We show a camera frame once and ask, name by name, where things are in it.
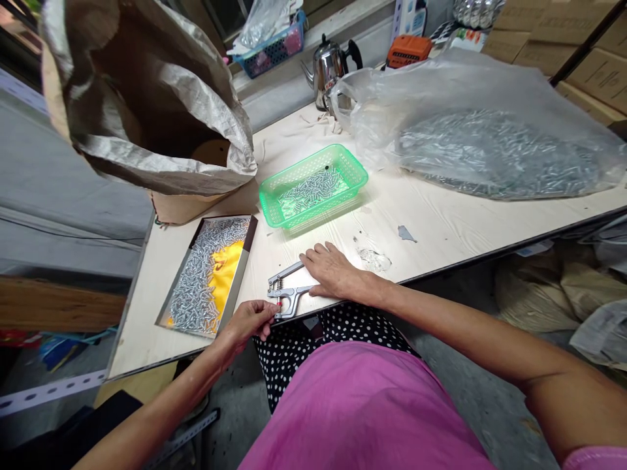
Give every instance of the woman's right hand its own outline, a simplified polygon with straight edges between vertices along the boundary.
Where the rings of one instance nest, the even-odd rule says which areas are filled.
[[[348,299],[365,305],[374,305],[385,280],[369,271],[354,267],[333,243],[326,247],[317,243],[300,260],[320,285],[312,287],[312,297]]]

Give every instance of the stainless steel kettle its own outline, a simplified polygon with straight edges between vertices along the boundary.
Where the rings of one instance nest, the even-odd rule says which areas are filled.
[[[330,103],[327,102],[325,93],[340,77],[348,73],[346,64],[348,56],[353,58],[358,69],[364,67],[359,48],[352,39],[348,41],[348,48],[344,51],[337,42],[329,41],[322,35],[322,44],[313,53],[313,73],[303,61],[300,61],[307,83],[315,94],[315,107],[320,111],[329,111]]]

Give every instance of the kettle handle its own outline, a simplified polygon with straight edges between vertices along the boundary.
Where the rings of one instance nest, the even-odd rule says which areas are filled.
[[[348,40],[348,48],[346,51],[342,51],[342,65],[344,66],[344,70],[348,72],[348,64],[346,63],[346,57],[351,56],[357,66],[357,69],[363,69],[364,63],[361,59],[361,52],[359,52],[359,48],[355,44],[355,41],[352,39]]]

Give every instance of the green plastic basket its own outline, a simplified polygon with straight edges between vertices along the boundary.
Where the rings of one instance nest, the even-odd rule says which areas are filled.
[[[339,176],[337,190],[330,197],[297,213],[285,209],[286,193],[325,171]],[[353,154],[343,145],[333,144],[265,180],[259,187],[259,200],[270,227],[292,228],[352,199],[367,181],[368,173]]]

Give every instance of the pink shirt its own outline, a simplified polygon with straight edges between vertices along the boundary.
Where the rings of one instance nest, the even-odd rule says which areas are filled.
[[[618,469],[627,449],[586,448],[564,469]],[[494,469],[427,365],[358,341],[301,365],[241,469]]]

